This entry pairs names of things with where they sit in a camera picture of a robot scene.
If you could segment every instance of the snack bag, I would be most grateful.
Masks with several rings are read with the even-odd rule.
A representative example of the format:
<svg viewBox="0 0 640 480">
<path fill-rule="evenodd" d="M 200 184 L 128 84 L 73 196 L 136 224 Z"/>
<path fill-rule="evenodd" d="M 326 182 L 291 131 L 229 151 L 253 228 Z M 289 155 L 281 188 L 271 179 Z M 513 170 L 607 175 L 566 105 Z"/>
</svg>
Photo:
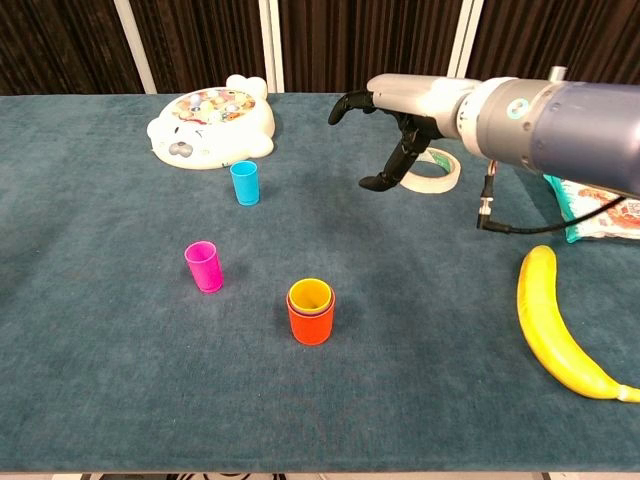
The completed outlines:
<svg viewBox="0 0 640 480">
<path fill-rule="evenodd" d="M 544 175 L 551 184 L 565 221 L 585 215 L 617 197 L 617 194 Z M 606 212 L 565 229 L 567 242 L 583 237 L 640 239 L 640 200 L 627 199 Z"/>
</svg>

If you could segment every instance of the yellow cup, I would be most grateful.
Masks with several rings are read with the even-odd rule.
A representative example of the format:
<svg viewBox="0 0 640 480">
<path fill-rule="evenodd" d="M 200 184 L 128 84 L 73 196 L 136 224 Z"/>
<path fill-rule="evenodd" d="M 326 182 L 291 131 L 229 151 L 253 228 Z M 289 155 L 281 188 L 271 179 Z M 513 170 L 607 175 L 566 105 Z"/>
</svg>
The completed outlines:
<svg viewBox="0 0 640 480">
<path fill-rule="evenodd" d="M 289 301 L 305 315 L 322 313 L 331 303 L 331 287 L 319 278 L 303 278 L 289 289 Z"/>
</svg>

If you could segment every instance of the black cable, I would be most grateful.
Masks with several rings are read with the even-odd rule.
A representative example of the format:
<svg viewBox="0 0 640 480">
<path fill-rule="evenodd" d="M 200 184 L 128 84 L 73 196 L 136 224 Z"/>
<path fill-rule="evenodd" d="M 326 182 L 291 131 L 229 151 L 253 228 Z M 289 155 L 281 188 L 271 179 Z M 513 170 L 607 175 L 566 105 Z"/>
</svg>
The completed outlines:
<svg viewBox="0 0 640 480">
<path fill-rule="evenodd" d="M 495 161 L 492 161 L 489 164 L 489 173 L 484 177 L 484 187 L 482 189 L 482 193 L 480 194 L 480 198 L 483 202 L 483 205 L 482 205 L 482 208 L 480 209 L 480 213 L 478 214 L 478 222 L 476 224 L 477 228 L 481 228 L 483 230 L 489 230 L 491 232 L 517 233 L 521 235 L 532 235 L 536 233 L 555 232 L 557 230 L 562 230 L 567 227 L 572 227 L 573 225 L 577 225 L 578 223 L 584 222 L 585 220 L 589 220 L 590 218 L 593 218 L 596 215 L 600 215 L 602 212 L 605 212 L 610 208 L 615 207 L 620 202 L 623 202 L 624 200 L 626 200 L 626 197 L 621 195 L 617 198 L 614 198 L 610 202 L 602 205 L 600 208 L 597 208 L 592 212 L 586 213 L 584 215 L 581 215 L 580 217 L 576 217 L 573 220 L 569 220 L 567 222 L 561 222 L 553 225 L 546 225 L 544 227 L 534 227 L 534 228 L 513 227 L 511 225 L 494 222 L 493 220 L 491 220 L 490 203 L 493 201 L 494 177 L 495 177 Z"/>
<path fill-rule="evenodd" d="M 517 233 L 521 235 L 533 235 L 536 233 L 555 232 L 557 230 L 562 230 L 564 228 L 577 225 L 578 223 L 582 223 L 585 220 L 589 220 L 590 218 L 595 217 L 596 215 L 600 215 L 602 212 L 605 212 L 610 208 L 615 207 L 620 202 L 626 199 L 627 197 L 619 196 L 617 198 L 614 198 L 610 202 L 605 203 L 600 208 L 597 208 L 592 212 L 581 215 L 580 217 L 576 217 L 573 220 L 569 220 L 568 222 L 556 223 L 553 225 L 547 225 L 544 227 L 535 227 L 535 228 L 513 227 L 511 225 L 505 225 L 505 224 L 497 223 L 490 219 L 487 219 L 485 222 L 481 222 L 481 228 L 484 230 L 492 231 L 492 232 Z"/>
</svg>

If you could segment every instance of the pink cup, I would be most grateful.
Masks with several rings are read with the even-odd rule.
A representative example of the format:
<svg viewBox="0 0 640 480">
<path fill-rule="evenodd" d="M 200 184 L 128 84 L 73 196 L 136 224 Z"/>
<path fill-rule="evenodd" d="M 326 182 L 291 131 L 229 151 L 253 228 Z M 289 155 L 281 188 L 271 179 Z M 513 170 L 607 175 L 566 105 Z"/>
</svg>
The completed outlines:
<svg viewBox="0 0 640 480">
<path fill-rule="evenodd" d="M 224 278 L 218 261 L 218 252 L 213 243 L 206 241 L 192 243 L 184 251 L 184 258 L 201 292 L 213 293 L 222 288 Z"/>
</svg>

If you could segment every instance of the floor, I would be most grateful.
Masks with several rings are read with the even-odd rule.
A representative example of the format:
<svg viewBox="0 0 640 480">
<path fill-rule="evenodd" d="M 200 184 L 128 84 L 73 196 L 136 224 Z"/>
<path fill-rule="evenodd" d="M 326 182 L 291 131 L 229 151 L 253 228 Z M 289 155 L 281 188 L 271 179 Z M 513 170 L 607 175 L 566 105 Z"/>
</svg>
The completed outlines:
<svg viewBox="0 0 640 480">
<path fill-rule="evenodd" d="M 58 475 L 55 480 L 65 480 Z M 131 475 L 144 480 L 144 475 Z M 271 480 L 271 475 L 253 474 L 249 480 Z M 428 473 L 324 473 L 287 474 L 287 480 L 541 480 L 539 473 L 528 472 L 428 472 Z M 0 480 L 54 480 L 52 474 L 0 474 Z M 552 473 L 551 480 L 640 480 L 640 473 Z"/>
</svg>

